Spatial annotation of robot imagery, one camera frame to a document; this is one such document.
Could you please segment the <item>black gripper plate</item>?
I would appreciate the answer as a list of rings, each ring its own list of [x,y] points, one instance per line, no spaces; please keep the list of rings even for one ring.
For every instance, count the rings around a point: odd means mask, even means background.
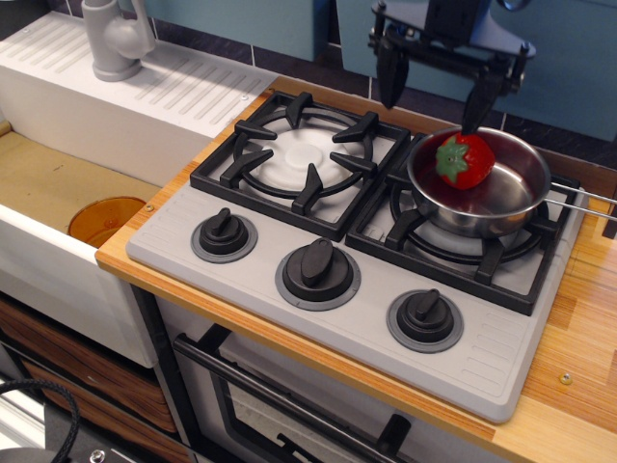
[[[406,87],[411,61],[475,82],[461,122],[474,134],[500,95],[517,92],[534,45],[499,25],[490,1],[378,1],[369,46],[377,57],[382,104],[391,109]]]

